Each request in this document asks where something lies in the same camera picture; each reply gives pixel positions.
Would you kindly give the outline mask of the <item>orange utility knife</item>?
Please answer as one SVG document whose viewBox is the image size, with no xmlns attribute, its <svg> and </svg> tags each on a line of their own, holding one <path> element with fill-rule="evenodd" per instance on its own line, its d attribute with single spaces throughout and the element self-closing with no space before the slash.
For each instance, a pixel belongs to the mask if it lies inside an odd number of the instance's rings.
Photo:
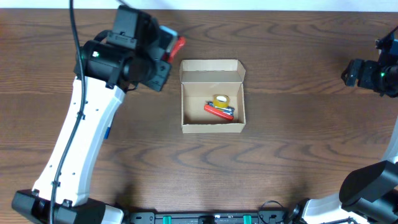
<svg viewBox="0 0 398 224">
<path fill-rule="evenodd" d="M 167 62 L 172 63 L 174 60 L 175 56 L 178 54 L 178 52 L 185 46 L 186 44 L 186 39 L 185 37 L 179 36 L 176 43 L 172 47 L 170 53 L 167 54 Z"/>
</svg>

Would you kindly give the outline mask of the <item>cardboard box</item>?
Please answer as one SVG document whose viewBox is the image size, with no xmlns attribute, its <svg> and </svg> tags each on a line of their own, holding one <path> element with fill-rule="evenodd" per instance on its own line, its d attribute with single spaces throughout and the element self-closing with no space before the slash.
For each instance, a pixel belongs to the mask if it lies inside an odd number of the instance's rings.
<svg viewBox="0 0 398 224">
<path fill-rule="evenodd" d="M 236 59 L 182 60 L 180 83 L 182 91 L 182 132 L 240 133 L 246 125 L 244 77 L 246 70 Z M 204 110 L 214 95 L 227 95 L 234 108 L 232 121 Z"/>
</svg>

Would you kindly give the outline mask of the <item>blue whiteboard marker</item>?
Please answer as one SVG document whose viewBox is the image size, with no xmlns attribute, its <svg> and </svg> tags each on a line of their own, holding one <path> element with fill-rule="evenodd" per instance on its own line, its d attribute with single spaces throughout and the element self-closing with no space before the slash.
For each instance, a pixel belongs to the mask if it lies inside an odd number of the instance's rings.
<svg viewBox="0 0 398 224">
<path fill-rule="evenodd" d="M 111 127 L 108 126 L 104 135 L 104 139 L 108 139 L 109 138 L 109 133 L 110 133 Z"/>
</svg>

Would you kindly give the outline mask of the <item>yellow tape roll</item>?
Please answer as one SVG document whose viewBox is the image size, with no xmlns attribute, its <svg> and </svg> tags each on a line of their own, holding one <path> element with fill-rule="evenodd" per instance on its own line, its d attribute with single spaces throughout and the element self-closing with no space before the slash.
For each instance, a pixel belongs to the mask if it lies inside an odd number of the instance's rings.
<svg viewBox="0 0 398 224">
<path fill-rule="evenodd" d="M 230 98 L 227 95 L 214 95 L 213 104 L 215 107 L 227 108 L 229 106 Z"/>
</svg>

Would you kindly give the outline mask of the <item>black whiteboard marker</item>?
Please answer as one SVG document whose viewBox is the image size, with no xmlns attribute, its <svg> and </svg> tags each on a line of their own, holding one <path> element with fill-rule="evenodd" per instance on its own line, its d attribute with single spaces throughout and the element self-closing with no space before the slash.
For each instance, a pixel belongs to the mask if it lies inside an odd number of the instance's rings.
<svg viewBox="0 0 398 224">
<path fill-rule="evenodd" d="M 213 104 L 212 101 L 207 101 L 206 103 L 207 103 L 208 105 L 210 105 L 210 106 L 212 106 L 212 107 L 218 109 L 218 110 L 224 111 L 225 113 L 233 113 L 233 112 L 234 112 L 234 108 L 229 107 L 229 106 L 228 106 L 228 107 L 225 107 L 225 108 L 221 108 L 221 107 L 215 106 L 215 105 Z"/>
</svg>

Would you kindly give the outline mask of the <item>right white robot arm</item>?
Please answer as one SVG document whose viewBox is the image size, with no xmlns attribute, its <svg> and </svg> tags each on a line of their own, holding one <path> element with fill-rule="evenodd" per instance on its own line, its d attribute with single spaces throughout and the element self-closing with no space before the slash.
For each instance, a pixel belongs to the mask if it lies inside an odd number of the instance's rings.
<svg viewBox="0 0 398 224">
<path fill-rule="evenodd" d="M 397 95 L 397 64 L 355 59 L 341 78 L 380 95 Z M 307 200 L 292 223 L 397 223 L 397 130 L 380 162 L 352 171 L 340 191 Z"/>
</svg>

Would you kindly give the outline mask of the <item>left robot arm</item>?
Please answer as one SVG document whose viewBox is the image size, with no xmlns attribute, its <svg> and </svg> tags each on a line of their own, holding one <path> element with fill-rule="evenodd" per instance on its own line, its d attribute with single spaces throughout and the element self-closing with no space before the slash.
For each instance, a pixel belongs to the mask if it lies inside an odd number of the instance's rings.
<svg viewBox="0 0 398 224">
<path fill-rule="evenodd" d="M 52 155 L 12 208 L 33 223 L 122 223 L 120 208 L 90 198 L 93 169 L 114 115 L 138 85 L 160 91 L 185 39 L 125 4 L 113 28 L 76 47 L 70 106 Z"/>
</svg>

